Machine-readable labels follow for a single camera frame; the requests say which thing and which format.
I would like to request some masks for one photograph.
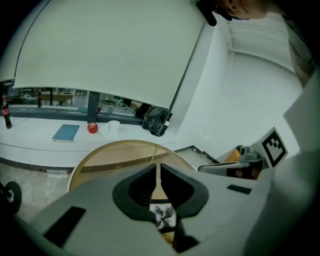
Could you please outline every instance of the black wheel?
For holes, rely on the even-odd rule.
[[[19,211],[21,205],[22,194],[20,186],[15,181],[10,181],[5,185],[5,188],[11,194],[11,198],[6,198],[8,210],[12,215],[15,215]]]

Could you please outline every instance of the orange object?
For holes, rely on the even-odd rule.
[[[226,158],[226,160],[224,162],[225,163],[238,162],[239,157],[240,157],[239,151],[234,149],[234,150],[232,150],[232,152],[230,153],[230,155]]]
[[[95,134],[98,131],[98,125],[95,122],[91,122],[88,124],[87,129],[89,133]]]

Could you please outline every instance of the white panel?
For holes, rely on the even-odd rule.
[[[320,149],[320,69],[317,68],[303,94],[284,114],[301,151]]]
[[[189,0],[51,0],[22,47],[15,85],[168,108],[202,24]]]
[[[23,20],[11,37],[0,60],[0,81],[11,80],[15,77],[19,52],[27,35],[28,29],[48,1],[49,0],[41,1]]]

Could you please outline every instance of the table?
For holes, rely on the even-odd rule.
[[[52,93],[52,100],[55,102],[64,102],[67,106],[67,100],[71,100],[71,107],[73,107],[72,99],[74,97],[74,93],[64,93],[60,91],[55,91]],[[47,101],[50,101],[50,91],[42,92],[42,100],[45,101],[47,105]]]
[[[74,168],[69,179],[68,190],[73,190],[81,183],[92,179],[151,164],[157,166],[157,186],[152,194],[152,199],[155,200],[167,199],[160,185],[160,164],[194,171],[186,160],[163,146],[142,140],[122,140],[103,145],[86,156]]]

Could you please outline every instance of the blue book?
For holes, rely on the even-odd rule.
[[[52,139],[59,142],[72,142],[78,128],[79,125],[63,124]]]

